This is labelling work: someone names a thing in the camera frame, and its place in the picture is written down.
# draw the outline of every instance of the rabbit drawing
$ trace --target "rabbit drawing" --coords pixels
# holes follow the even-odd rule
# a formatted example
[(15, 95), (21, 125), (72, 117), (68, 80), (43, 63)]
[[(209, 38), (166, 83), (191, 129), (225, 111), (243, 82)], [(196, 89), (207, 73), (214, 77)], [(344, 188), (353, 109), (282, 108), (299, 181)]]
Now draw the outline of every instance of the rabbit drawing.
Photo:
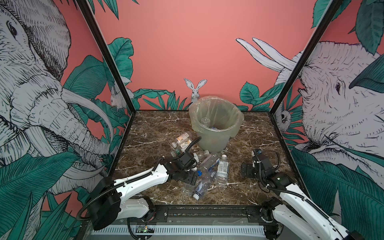
[(186, 78), (184, 78), (184, 80), (185, 80), (185, 83), (187, 84), (187, 87), (190, 88), (190, 89), (192, 89), (192, 100), (191, 100), (191, 102), (194, 103), (194, 102), (196, 102), (196, 101), (199, 99), (199, 97), (200, 97), (200, 94), (199, 94), (199, 88), (201, 88), (202, 86), (204, 86), (204, 84), (207, 83), (207, 80), (206, 80), (206, 79), (201, 80), (201, 81), (199, 82), (199, 84), (197, 85), (196, 88), (195, 88), (195, 86), (193, 85), (193, 83), (192, 83), (190, 80), (188, 80), (188, 79), (186, 79)]

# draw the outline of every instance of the trash can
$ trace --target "trash can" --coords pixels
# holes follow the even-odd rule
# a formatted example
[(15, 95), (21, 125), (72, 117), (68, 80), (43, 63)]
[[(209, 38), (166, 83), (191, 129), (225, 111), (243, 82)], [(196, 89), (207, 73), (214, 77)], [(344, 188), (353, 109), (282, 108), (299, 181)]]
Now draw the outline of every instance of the trash can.
[[(243, 113), (233, 103), (216, 97), (200, 98), (189, 107), (192, 128), (202, 139), (199, 146), (209, 152), (225, 149), (229, 137), (235, 137), (244, 121)], [(209, 118), (210, 125), (201, 123), (202, 118)]]

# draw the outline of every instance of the marble table top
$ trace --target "marble table top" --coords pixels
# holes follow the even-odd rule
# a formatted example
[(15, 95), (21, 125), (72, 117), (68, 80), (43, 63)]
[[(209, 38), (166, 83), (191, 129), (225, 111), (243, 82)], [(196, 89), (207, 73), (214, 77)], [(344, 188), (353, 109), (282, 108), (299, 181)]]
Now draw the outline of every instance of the marble table top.
[[(113, 179), (129, 177), (151, 168), (161, 156), (170, 156), (173, 140), (185, 131), (193, 131), (188, 112), (138, 111), (124, 143), (113, 173)], [(222, 151), (230, 163), (228, 187), (224, 190), (213, 184), (199, 201), (182, 193), (182, 182), (169, 181), (153, 186), (142, 195), (151, 198), (154, 204), (209, 204), (209, 205), (252, 205), (276, 195), (265, 193), (256, 179), (245, 179), (240, 175), (240, 165), (251, 163), (251, 151), (276, 151), (281, 158), (278, 171), (294, 175), (289, 166), (277, 135), (267, 113), (244, 113), (244, 123), (236, 137), (230, 138), (227, 148)], [(196, 145), (191, 152), (200, 150)], [(277, 165), (274, 152), (265, 152)]]

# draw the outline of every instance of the rabbit ear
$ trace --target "rabbit ear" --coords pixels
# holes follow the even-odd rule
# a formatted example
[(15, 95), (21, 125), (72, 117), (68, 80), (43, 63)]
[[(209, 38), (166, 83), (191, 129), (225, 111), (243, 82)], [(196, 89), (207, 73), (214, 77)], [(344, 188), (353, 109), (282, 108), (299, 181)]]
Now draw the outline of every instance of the rabbit ear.
[(192, 90), (195, 89), (195, 86), (193, 85), (193, 83), (190, 80), (188, 80), (186, 78), (184, 78), (184, 80), (185, 80), (185, 83), (187, 84), (187, 87), (189, 87)]
[(196, 89), (201, 88), (201, 87), (204, 86), (204, 84), (206, 84), (206, 83), (207, 83), (207, 80), (206, 80), (206, 79), (201, 80), (201, 81), (199, 82), (199, 84), (197, 85)]

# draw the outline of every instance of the wallpaper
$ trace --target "wallpaper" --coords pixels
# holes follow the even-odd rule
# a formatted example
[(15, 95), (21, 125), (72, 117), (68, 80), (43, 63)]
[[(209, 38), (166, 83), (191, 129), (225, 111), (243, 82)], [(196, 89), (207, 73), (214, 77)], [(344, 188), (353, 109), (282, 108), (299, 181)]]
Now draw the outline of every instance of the wallpaper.
[(73, 239), (129, 113), (74, 2), (2, 0), (0, 20), (0, 239)]
[(215, 95), (269, 111), (314, 30), (315, 0), (88, 2), (108, 44), (130, 40), (110, 50), (136, 109), (187, 110)]
[(275, 114), (313, 201), (366, 240), (384, 239), (383, 19), (344, 1)]

